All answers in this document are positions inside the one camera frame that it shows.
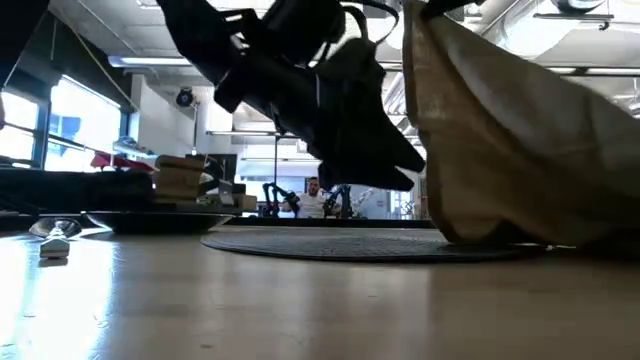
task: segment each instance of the red object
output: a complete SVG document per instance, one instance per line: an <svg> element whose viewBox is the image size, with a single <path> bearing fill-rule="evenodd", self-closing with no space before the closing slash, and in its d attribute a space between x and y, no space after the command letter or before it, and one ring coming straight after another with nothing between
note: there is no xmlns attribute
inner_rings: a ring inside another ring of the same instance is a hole
<svg viewBox="0 0 640 360"><path fill-rule="evenodd" d="M124 167L124 168L130 168L130 169L140 169L147 172L156 171L156 169L152 168L151 166L143 162L133 161L133 160L121 158L118 156L114 157L111 154L107 154L99 151L96 151L96 154L93 157L93 160L91 160L91 166L98 167L98 168L103 168L107 166Z"/></svg>

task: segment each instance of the person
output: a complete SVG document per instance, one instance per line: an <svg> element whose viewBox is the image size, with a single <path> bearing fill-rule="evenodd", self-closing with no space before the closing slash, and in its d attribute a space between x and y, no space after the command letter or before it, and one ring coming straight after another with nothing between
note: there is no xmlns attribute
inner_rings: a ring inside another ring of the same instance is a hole
<svg viewBox="0 0 640 360"><path fill-rule="evenodd" d="M304 194L298 194L298 198L300 201L298 202L298 206L300 206L300 212L298 213L298 218L301 219L322 219L324 218L324 209L323 205L325 202L325 198L320 195L320 182L317 177L309 178L307 182L307 192ZM282 211L290 212L291 207L289 204L284 203L281 204Z"/></svg>

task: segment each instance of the table surface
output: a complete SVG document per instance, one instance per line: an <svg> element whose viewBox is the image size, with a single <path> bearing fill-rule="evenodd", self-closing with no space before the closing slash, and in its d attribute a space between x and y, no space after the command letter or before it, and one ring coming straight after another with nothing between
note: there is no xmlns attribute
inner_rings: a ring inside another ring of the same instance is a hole
<svg viewBox="0 0 640 360"><path fill-rule="evenodd" d="M0 239L0 359L640 357L636 266L307 262L108 232L65 264L40 242Z"/></svg>

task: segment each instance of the black tray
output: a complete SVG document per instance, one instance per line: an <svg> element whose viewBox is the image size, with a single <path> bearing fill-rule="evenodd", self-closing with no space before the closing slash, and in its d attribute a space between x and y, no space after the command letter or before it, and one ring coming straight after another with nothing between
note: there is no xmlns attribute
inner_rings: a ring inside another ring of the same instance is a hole
<svg viewBox="0 0 640 360"><path fill-rule="evenodd" d="M85 213L94 224L118 234L194 234L222 225L232 215L187 212L92 211Z"/></svg>

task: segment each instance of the white shirt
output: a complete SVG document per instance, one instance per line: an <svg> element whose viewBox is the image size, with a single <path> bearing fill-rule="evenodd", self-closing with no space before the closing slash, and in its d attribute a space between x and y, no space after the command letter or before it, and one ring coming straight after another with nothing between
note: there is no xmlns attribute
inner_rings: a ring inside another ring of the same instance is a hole
<svg viewBox="0 0 640 360"><path fill-rule="evenodd" d="M324 209L322 205L324 205L325 198L320 196L320 194L316 196L311 196L309 194L298 194L300 201L298 205L300 206L300 213L298 213L298 218L300 219L322 219L324 218Z"/></svg>

